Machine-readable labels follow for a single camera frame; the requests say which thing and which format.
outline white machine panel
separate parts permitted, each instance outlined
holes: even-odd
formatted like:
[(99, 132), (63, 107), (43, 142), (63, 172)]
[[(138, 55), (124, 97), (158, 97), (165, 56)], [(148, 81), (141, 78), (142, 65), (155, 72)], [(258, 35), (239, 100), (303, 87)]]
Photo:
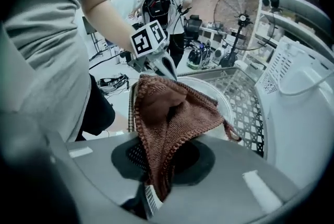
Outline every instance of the white machine panel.
[[(333, 70), (322, 55), (284, 37), (256, 84), (266, 120), (267, 161), (300, 188), (319, 179), (334, 146)], [(284, 94), (325, 77), (309, 91)]]

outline gray t-shirt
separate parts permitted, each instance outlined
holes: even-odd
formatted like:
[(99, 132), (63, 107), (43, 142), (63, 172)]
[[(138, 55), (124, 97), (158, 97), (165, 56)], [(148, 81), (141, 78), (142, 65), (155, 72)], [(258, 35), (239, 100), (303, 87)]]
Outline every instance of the gray t-shirt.
[(87, 49), (74, 23), (79, 1), (17, 0), (5, 22), (36, 71), (19, 112), (58, 131), (64, 141), (75, 140), (90, 95)]

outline office chair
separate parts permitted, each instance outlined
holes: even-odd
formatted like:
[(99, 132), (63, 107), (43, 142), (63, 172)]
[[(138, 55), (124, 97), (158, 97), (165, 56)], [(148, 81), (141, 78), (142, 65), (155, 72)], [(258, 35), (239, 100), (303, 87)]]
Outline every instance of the office chair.
[(199, 37), (199, 28), (202, 25), (202, 20), (199, 19), (198, 15), (191, 15), (189, 20), (184, 22), (185, 31), (185, 48), (193, 46), (192, 41), (197, 41)]

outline person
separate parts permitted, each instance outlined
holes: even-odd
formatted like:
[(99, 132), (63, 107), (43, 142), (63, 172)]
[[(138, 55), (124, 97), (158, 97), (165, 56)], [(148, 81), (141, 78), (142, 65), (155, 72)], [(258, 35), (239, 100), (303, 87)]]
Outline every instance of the person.
[(175, 67), (180, 63), (184, 53), (184, 20), (176, 12), (176, 7), (181, 5), (183, 11), (191, 7), (193, 0), (175, 0), (176, 6), (172, 7), (171, 21), (167, 28), (167, 32), (170, 34), (169, 53), (172, 57)]
[(133, 51), (135, 32), (109, 0), (17, 0), (4, 24), (16, 49), (34, 69), (18, 113), (35, 118), (63, 141), (83, 131), (98, 135), (115, 119), (90, 76), (87, 49), (74, 22), (82, 11), (106, 39)]
[(121, 17), (135, 29), (139, 28), (136, 13), (140, 10), (144, 0), (111, 0)]

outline robotic arm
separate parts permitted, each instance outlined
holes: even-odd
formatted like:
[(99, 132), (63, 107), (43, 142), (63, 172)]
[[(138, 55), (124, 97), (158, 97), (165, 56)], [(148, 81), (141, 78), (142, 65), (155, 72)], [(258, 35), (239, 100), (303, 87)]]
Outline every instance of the robotic arm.
[(152, 69), (159, 76), (177, 80), (174, 61), (166, 52), (169, 41), (157, 20), (144, 25), (131, 36), (136, 58), (128, 64), (137, 72)]

